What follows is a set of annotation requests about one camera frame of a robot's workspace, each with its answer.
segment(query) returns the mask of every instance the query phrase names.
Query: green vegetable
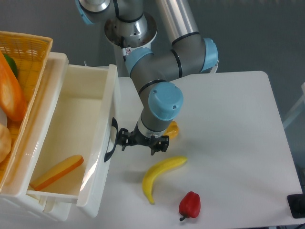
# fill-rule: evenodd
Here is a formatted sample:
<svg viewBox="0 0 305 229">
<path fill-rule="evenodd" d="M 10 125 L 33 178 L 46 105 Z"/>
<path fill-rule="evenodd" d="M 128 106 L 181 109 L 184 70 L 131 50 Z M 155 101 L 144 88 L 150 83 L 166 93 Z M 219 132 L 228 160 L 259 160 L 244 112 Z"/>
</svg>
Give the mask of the green vegetable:
<svg viewBox="0 0 305 229">
<path fill-rule="evenodd" d="M 17 69 L 17 65 L 16 65 L 14 59 L 9 57 L 7 54 L 3 54 L 3 56 L 5 57 L 6 61 L 8 62 L 8 64 L 9 64 L 11 70 L 13 71 L 15 77 L 17 78 L 18 69 Z"/>
</svg>

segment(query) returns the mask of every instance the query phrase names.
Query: white storage bin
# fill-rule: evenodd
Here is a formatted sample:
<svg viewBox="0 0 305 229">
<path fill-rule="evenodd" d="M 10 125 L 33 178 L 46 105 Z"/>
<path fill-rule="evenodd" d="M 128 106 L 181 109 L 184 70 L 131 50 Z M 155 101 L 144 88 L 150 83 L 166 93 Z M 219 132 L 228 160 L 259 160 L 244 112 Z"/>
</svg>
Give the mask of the white storage bin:
<svg viewBox="0 0 305 229">
<path fill-rule="evenodd" d="M 71 204 L 95 217 L 100 207 L 113 147 L 112 118 L 120 98 L 115 65 L 68 65 L 65 54 L 50 53 L 37 98 L 16 157 L 0 191 L 1 206 L 15 214 L 65 220 Z M 41 191 L 31 180 L 72 155 L 84 162 Z"/>
</svg>

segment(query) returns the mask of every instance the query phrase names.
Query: yellow basket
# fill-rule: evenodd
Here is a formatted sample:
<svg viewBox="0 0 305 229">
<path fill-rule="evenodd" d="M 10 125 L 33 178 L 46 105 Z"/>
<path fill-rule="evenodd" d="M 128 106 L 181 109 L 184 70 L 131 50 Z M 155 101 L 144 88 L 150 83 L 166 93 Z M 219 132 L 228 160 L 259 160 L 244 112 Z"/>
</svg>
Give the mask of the yellow basket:
<svg viewBox="0 0 305 229">
<path fill-rule="evenodd" d="M 17 148 L 28 121 L 53 40 L 48 37 L 0 31 L 0 50 L 14 59 L 18 68 L 18 82 L 25 94 L 28 110 L 22 122 L 8 119 L 12 150 L 0 163 L 0 190 L 14 161 Z"/>
</svg>

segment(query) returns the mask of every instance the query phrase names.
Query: black drawer handle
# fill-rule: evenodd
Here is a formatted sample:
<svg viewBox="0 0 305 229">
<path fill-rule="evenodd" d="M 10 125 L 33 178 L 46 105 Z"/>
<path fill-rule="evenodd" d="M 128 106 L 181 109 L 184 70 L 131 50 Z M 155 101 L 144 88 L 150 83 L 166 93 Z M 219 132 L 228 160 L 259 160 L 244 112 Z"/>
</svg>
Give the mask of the black drawer handle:
<svg viewBox="0 0 305 229">
<path fill-rule="evenodd" d="M 111 158 L 111 156 L 113 155 L 113 153 L 115 151 L 116 145 L 118 143 L 119 127 L 118 127 L 118 122 L 115 120 L 115 118 L 112 118 L 111 126 L 113 126 L 116 129 L 116 136 L 115 136 L 115 141 L 114 141 L 113 149 L 110 152 L 107 152 L 105 154 L 104 162 L 108 161 Z"/>
</svg>

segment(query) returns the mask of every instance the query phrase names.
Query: yellow banana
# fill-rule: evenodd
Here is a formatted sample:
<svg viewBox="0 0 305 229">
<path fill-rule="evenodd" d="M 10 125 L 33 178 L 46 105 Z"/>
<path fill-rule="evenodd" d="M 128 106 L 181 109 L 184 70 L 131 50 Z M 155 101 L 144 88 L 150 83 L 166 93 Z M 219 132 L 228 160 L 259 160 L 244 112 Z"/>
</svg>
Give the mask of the yellow banana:
<svg viewBox="0 0 305 229">
<path fill-rule="evenodd" d="M 162 173 L 176 168 L 178 166 L 183 165 L 187 161 L 187 157 L 185 156 L 173 156 L 163 161 L 158 162 L 148 169 L 143 180 L 142 180 L 142 189 L 147 197 L 148 201 L 151 204 L 154 204 L 153 196 L 152 196 L 152 187 L 155 179 L 161 175 Z"/>
</svg>

